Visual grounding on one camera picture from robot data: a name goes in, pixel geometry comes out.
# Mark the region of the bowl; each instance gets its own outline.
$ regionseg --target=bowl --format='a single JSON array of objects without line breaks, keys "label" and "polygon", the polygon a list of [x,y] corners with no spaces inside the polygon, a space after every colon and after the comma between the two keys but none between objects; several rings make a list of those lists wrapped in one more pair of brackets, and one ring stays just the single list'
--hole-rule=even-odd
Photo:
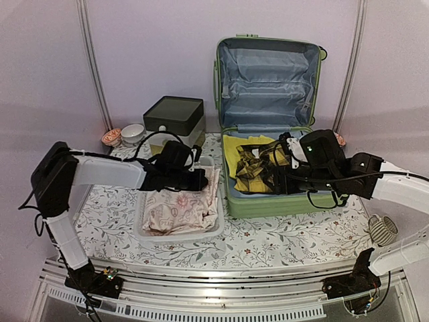
[{"label": "bowl", "polygon": [[112,129],[108,131],[101,138],[101,141],[107,146],[118,146],[121,143],[121,129]]},{"label": "bowl", "polygon": [[145,135],[145,127],[142,124],[131,124],[122,129],[122,139],[131,144],[140,142]]}]

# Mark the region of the suitcase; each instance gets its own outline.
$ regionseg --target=suitcase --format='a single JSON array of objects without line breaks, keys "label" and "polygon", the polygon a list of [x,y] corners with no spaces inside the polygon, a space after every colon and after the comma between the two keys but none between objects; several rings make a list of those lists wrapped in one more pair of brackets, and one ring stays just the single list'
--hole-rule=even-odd
[{"label": "suitcase", "polygon": [[[306,42],[237,35],[221,40],[214,62],[213,91],[222,135],[273,139],[289,131],[311,131],[321,60],[326,51]],[[226,197],[235,218],[294,215],[320,211],[305,193],[244,194],[229,177],[222,140]],[[329,192],[312,194],[317,207],[334,205]]]}]

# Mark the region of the suitcase handle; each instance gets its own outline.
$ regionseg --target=suitcase handle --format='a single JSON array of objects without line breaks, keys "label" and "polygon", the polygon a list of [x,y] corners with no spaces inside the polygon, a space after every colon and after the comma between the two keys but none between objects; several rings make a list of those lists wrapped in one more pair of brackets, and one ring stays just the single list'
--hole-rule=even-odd
[{"label": "suitcase handle", "polygon": [[219,98],[217,96],[218,95],[217,87],[218,87],[217,62],[215,60],[213,65],[213,100],[214,100],[214,105],[216,109],[219,109]]}]

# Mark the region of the table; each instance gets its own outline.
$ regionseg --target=table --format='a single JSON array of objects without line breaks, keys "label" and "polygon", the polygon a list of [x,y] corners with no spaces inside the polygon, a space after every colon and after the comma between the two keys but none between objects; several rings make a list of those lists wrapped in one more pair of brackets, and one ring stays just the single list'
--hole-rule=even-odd
[{"label": "table", "polygon": [[[135,147],[119,146],[114,156],[132,156]],[[149,156],[149,146],[141,157]],[[221,136],[208,133],[202,155],[222,164]],[[137,194],[117,186],[94,186],[76,221],[82,245],[92,258],[142,266],[207,270],[297,268],[350,260],[371,247],[368,215],[357,197],[346,207],[316,213],[259,219],[228,216],[225,178],[220,189],[226,216],[224,233],[213,240],[190,244],[140,244],[133,234]]]}]

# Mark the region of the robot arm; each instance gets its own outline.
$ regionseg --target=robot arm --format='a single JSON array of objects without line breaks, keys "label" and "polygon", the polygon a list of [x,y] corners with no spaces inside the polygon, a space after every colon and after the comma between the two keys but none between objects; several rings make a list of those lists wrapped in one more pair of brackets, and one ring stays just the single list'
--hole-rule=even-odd
[{"label": "robot arm", "polygon": [[[381,171],[409,173],[389,162],[381,165]],[[405,205],[429,215],[429,182],[419,178],[386,174],[378,179],[372,198]],[[381,276],[390,270],[428,258],[428,231],[429,225],[410,237],[376,248],[369,259],[369,269]]]},{"label": "robot arm", "polygon": [[[330,130],[301,140],[286,138],[294,156],[286,176],[301,191],[334,191],[391,201],[429,214],[429,180],[366,153],[346,159]],[[328,298],[343,297],[381,285],[378,276],[429,257],[429,225],[385,247],[361,252],[351,274],[325,279]]]},{"label": "robot arm", "polygon": [[31,182],[37,209],[47,225],[52,243],[69,267],[66,286],[117,298],[123,283],[119,277],[113,281],[114,274],[110,273],[100,278],[85,254],[68,212],[73,185],[105,184],[141,191],[201,191],[208,184],[205,171],[192,169],[199,155],[200,149],[194,153],[175,141],[167,142],[162,153],[149,160],[136,156],[122,160],[72,151],[64,142],[55,143],[34,170]]}]

